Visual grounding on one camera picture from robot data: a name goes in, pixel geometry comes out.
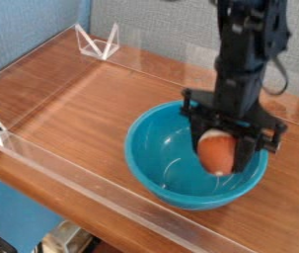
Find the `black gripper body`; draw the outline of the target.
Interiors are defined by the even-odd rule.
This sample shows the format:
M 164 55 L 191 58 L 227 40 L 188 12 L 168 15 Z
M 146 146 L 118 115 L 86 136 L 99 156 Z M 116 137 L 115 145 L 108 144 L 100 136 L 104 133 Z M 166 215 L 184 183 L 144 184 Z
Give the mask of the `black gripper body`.
M 188 121 L 192 115 L 211 118 L 210 129 L 218 129 L 233 137 L 259 131 L 261 149 L 277 152 L 287 125 L 261 105 L 263 77 L 265 71 L 221 72 L 214 91 L 184 88 L 180 114 Z

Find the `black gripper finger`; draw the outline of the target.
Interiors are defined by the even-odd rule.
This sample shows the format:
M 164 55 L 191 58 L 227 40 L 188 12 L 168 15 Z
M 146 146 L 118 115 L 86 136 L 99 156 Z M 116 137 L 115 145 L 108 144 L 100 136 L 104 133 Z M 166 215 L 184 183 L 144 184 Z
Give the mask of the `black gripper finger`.
M 254 154 L 262 148 L 261 132 L 243 132 L 235 134 L 237 147 L 234 155 L 234 169 L 235 173 L 243 173 L 250 163 Z
M 213 119 L 208 117 L 202 117 L 199 115 L 192 115 L 190 117 L 191 126 L 191 140 L 194 152 L 198 152 L 198 142 L 203 133 L 213 127 Z

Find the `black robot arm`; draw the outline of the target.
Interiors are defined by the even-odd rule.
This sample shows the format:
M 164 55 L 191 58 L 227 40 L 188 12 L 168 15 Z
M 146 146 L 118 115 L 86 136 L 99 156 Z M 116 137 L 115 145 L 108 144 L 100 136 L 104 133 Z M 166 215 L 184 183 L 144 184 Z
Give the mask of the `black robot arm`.
M 291 33 L 287 0 L 210 0 L 218 8 L 221 51 L 215 90 L 186 88 L 180 114 L 208 173 L 241 173 L 261 150 L 274 152 L 286 123 L 261 105 L 266 65 L 279 61 Z

